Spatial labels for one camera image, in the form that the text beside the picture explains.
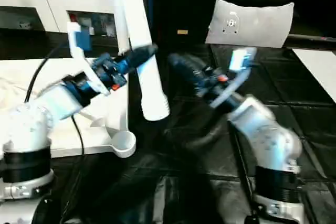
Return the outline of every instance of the gray pillow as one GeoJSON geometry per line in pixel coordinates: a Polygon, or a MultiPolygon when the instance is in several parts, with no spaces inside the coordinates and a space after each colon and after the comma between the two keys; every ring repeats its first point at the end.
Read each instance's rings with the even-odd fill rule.
{"type": "Polygon", "coordinates": [[[280,48],[289,34],[293,9],[294,3],[243,7],[217,0],[206,43],[280,48]]]}

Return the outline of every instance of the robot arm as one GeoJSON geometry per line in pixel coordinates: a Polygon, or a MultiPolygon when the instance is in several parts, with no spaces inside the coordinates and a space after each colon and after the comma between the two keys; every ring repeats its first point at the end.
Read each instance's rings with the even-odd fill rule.
{"type": "Polygon", "coordinates": [[[249,141],[257,159],[256,188],[253,201],[258,214],[281,222],[303,223],[300,203],[297,158],[302,146],[298,136],[280,126],[273,113],[252,96],[241,97],[235,90],[249,75],[249,61],[255,48],[237,49],[229,80],[219,69],[212,69],[193,56],[172,54],[169,61],[176,71],[194,85],[197,96],[211,107],[221,107],[227,118],[249,141]]]}
{"type": "Polygon", "coordinates": [[[1,160],[1,223],[57,223],[59,215],[53,214],[56,208],[46,198],[54,178],[48,133],[59,121],[89,105],[103,88],[116,91],[125,85],[124,74],[146,62],[156,51],[156,45],[139,47],[116,60],[103,54],[90,65],[99,82],[92,82],[87,71],[67,76],[42,91],[35,100],[9,112],[10,128],[1,160]],[[46,213],[43,220],[41,213],[35,212],[39,209],[46,213]]]}

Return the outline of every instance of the black cable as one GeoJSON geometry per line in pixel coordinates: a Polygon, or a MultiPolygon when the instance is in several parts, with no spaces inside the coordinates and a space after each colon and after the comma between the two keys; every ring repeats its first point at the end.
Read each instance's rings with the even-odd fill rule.
{"type": "MultiPolygon", "coordinates": [[[[44,58],[44,60],[40,63],[40,65],[37,67],[37,69],[35,70],[34,72],[34,75],[32,77],[32,79],[30,80],[30,83],[29,83],[29,86],[28,86],[28,89],[27,89],[27,93],[26,93],[26,98],[25,98],[25,103],[26,102],[29,102],[29,99],[30,99],[30,96],[32,94],[32,91],[33,91],[33,87],[34,87],[34,84],[35,84],[35,81],[36,81],[36,78],[38,76],[38,74],[40,73],[41,69],[43,68],[43,66],[46,64],[46,62],[65,44],[64,43],[60,43],[57,47],[53,48],[48,54],[47,56],[44,58]]],[[[80,144],[81,144],[81,160],[80,160],[80,166],[82,165],[82,161],[83,161],[83,158],[84,158],[84,155],[85,155],[85,152],[84,152],[84,142],[83,142],[83,138],[82,138],[82,135],[80,133],[80,130],[79,130],[79,127],[76,123],[76,120],[74,118],[74,116],[72,115],[71,116],[71,120],[76,128],[76,131],[78,133],[78,136],[79,136],[79,139],[80,139],[80,144]]],[[[71,192],[70,192],[70,197],[69,197],[69,200],[68,202],[66,203],[66,206],[65,206],[65,209],[63,211],[63,214],[62,214],[62,217],[61,217],[61,221],[60,223],[62,223],[66,217],[66,214],[67,214],[67,210],[68,210],[68,207],[70,206],[70,199],[71,199],[71,195],[74,193],[74,191],[76,190],[77,186],[78,186],[78,181],[79,181],[79,178],[80,178],[80,172],[78,173],[76,179],[75,179],[75,183],[73,184],[73,187],[71,189],[71,192]]]]}
{"type": "MultiPolygon", "coordinates": [[[[82,151],[81,151],[81,157],[80,157],[80,161],[79,161],[79,163],[80,163],[79,167],[81,167],[82,164],[83,164],[84,156],[85,156],[84,142],[83,142],[83,138],[82,138],[82,135],[80,133],[79,127],[78,127],[78,125],[77,125],[77,123],[75,121],[75,117],[73,115],[71,116],[71,120],[72,120],[72,122],[73,122],[73,124],[74,124],[74,126],[76,128],[76,131],[77,131],[79,139],[80,139],[80,144],[81,144],[81,150],[82,151]]],[[[77,173],[77,176],[75,178],[75,182],[74,182],[74,184],[73,184],[73,186],[72,186],[72,188],[70,190],[69,197],[68,197],[68,200],[67,200],[66,205],[64,207],[64,211],[62,213],[61,220],[60,220],[59,224],[63,224],[63,222],[67,220],[68,213],[69,213],[69,208],[71,206],[71,199],[72,199],[74,193],[76,193],[76,189],[77,189],[77,187],[79,185],[80,179],[81,179],[81,172],[79,170],[79,172],[77,173]]]]}
{"type": "Polygon", "coordinates": [[[30,80],[30,84],[28,86],[28,90],[27,90],[27,94],[26,94],[26,98],[25,98],[25,103],[29,102],[30,96],[31,96],[31,92],[33,91],[33,86],[34,83],[36,81],[37,75],[40,73],[42,67],[47,63],[47,61],[54,55],[54,53],[56,53],[65,43],[61,43],[59,44],[57,47],[53,48],[48,54],[47,56],[44,58],[44,60],[40,63],[40,65],[38,66],[38,68],[35,70],[35,73],[32,77],[32,79],[30,80]]]}

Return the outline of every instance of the white tube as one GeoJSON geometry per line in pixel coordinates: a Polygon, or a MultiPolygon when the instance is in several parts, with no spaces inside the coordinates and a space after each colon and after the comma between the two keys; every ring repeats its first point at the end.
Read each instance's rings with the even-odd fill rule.
{"type": "MultiPolygon", "coordinates": [[[[150,45],[152,38],[143,0],[114,0],[114,3],[116,27],[123,30],[121,32],[123,36],[129,35],[132,48],[150,45]]],[[[118,30],[117,36],[118,40],[125,40],[124,37],[119,37],[118,30]]],[[[145,119],[157,121],[167,117],[170,112],[169,105],[167,97],[162,91],[155,56],[138,67],[138,76],[142,92],[142,112],[145,119]]]]}

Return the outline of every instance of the blue tag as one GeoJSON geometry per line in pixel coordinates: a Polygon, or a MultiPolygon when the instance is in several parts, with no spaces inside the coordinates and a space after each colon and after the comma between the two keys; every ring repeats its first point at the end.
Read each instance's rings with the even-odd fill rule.
{"type": "Polygon", "coordinates": [[[81,28],[81,31],[75,32],[76,46],[84,51],[91,51],[91,39],[89,29],[81,28]]]}

